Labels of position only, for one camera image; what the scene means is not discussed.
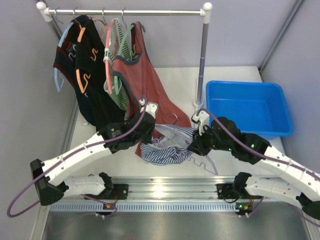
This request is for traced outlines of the blue white striped tank top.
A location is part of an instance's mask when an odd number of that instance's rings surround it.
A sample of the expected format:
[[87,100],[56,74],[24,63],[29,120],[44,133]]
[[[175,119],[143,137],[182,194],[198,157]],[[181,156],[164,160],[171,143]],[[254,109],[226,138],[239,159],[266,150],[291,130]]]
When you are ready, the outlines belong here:
[[155,131],[160,133],[160,137],[154,137],[151,143],[140,146],[144,161],[158,166],[180,165],[192,156],[188,146],[193,141],[194,128],[157,124]]

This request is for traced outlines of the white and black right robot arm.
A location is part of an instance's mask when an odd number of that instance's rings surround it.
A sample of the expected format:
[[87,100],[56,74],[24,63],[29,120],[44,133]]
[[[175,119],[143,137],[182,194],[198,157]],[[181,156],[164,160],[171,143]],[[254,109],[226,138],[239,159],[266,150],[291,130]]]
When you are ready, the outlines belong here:
[[271,198],[301,209],[308,216],[320,218],[320,176],[280,152],[268,140],[253,133],[242,133],[226,117],[210,122],[209,116],[194,114],[198,125],[188,150],[205,156],[210,151],[226,151],[235,159],[265,169],[281,181],[238,173],[231,185],[235,199]]

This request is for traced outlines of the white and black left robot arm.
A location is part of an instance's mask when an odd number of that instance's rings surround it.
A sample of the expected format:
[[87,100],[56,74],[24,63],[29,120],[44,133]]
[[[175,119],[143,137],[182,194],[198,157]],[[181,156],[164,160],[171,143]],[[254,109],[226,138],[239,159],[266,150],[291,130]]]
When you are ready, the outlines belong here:
[[34,186],[42,206],[52,205],[64,197],[85,195],[97,200],[114,193],[111,177],[98,175],[74,177],[73,173],[94,161],[127,150],[139,143],[150,143],[156,113],[147,110],[123,123],[110,123],[74,149],[52,159],[35,159],[30,163]]

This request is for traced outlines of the purple plastic hanger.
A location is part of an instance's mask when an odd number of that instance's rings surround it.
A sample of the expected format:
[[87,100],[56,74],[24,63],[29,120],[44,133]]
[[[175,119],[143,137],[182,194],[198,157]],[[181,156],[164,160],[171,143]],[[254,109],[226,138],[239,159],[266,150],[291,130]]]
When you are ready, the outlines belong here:
[[204,161],[197,162],[196,159],[191,155],[191,157],[189,157],[185,161],[192,162],[197,167],[203,168],[204,171],[206,171],[206,172],[208,172],[208,173],[210,173],[210,174],[212,174],[214,176],[218,176],[219,173],[218,173],[218,170],[217,170],[217,167],[216,167],[215,163],[207,155],[205,156],[205,159],[206,159],[206,162],[204,162]]

